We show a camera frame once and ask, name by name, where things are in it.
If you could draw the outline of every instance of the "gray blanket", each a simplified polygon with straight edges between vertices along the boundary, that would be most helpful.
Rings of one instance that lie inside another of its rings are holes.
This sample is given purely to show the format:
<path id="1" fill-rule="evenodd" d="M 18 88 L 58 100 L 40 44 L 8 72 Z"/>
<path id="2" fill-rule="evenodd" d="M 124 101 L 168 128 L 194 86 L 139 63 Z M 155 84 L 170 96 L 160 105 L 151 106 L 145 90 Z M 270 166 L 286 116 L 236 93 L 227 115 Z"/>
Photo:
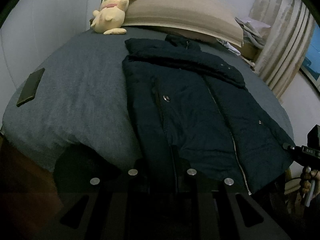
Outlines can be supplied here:
<path id="1" fill-rule="evenodd" d="M 68 41 L 37 69 L 45 68 L 36 98 L 16 106 L 24 83 L 12 96 L 1 132 L 20 152 L 53 171 L 71 144 L 94 149 L 122 170 L 141 157 L 127 112 L 121 62 L 129 38 L 164 40 L 166 33 L 126 27 L 125 35 L 103 35 L 88 30 Z M 285 110 L 272 91 L 240 57 L 220 44 L 200 44 L 201 50 L 221 57 L 243 75 L 246 87 L 261 107 L 293 139 Z"/>

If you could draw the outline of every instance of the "beige curtain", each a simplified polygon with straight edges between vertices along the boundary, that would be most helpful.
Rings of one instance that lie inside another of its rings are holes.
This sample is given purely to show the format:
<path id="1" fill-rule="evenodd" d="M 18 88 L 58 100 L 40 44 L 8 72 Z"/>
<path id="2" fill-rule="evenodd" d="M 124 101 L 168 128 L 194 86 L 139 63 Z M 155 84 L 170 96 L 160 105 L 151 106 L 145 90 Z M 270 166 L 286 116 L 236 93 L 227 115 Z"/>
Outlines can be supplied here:
<path id="1" fill-rule="evenodd" d="M 249 17 L 272 26 L 255 72 L 280 98 L 303 62 L 315 21 L 301 0 L 255 0 Z"/>

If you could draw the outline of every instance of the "puffer jacket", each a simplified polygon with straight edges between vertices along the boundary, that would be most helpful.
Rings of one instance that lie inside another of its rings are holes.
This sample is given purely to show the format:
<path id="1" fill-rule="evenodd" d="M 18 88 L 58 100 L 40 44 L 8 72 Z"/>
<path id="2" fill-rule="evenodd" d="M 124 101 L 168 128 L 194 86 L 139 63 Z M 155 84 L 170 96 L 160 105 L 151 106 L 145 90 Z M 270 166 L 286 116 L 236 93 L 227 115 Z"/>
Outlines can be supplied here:
<path id="1" fill-rule="evenodd" d="M 158 182 L 172 186 L 171 146 L 192 168 L 212 179 L 232 178 L 249 194 L 289 168 L 282 144 L 293 141 L 236 68 L 184 37 L 125 44 L 129 116 Z"/>

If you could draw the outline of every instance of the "stuffed toy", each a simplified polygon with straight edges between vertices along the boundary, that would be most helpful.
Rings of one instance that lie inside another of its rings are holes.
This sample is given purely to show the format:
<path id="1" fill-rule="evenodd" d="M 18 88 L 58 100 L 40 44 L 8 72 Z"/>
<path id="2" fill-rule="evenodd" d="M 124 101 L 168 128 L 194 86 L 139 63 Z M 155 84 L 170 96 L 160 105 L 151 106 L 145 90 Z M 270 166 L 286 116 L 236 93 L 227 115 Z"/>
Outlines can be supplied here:
<path id="1" fill-rule="evenodd" d="M 126 29 L 120 28 L 124 22 L 125 11 L 130 0 L 101 0 L 99 11 L 93 11 L 95 17 L 91 28 L 97 33 L 125 34 Z"/>

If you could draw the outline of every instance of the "pillowcase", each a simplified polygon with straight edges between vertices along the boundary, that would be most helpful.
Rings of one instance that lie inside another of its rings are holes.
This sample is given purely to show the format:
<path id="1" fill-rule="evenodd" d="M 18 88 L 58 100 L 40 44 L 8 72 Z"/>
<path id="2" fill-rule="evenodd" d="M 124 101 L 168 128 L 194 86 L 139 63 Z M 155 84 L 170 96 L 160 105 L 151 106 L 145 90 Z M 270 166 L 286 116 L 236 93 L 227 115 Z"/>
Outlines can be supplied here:
<path id="1" fill-rule="evenodd" d="M 217 0 L 132 0 L 123 25 L 171 27 L 217 37 L 241 47 L 243 31 Z"/>

